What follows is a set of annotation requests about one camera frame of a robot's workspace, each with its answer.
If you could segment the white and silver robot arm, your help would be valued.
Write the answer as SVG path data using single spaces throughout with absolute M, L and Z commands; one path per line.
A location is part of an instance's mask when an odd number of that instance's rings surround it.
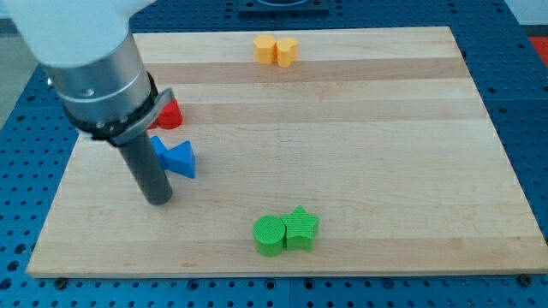
M 172 188 L 147 135 L 175 95 L 147 72 L 129 20 L 148 0 L 3 0 L 70 122 L 119 149 L 149 204 Z

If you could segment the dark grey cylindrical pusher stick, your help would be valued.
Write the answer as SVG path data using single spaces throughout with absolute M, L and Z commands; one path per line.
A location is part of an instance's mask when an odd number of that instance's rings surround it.
M 166 204 L 172 197 L 170 182 L 146 133 L 121 145 L 119 151 L 146 201 Z

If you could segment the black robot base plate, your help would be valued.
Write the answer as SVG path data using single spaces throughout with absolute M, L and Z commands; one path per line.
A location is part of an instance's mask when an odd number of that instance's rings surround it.
M 237 0 L 239 14 L 258 13 L 326 13 L 330 9 L 329 0 Z

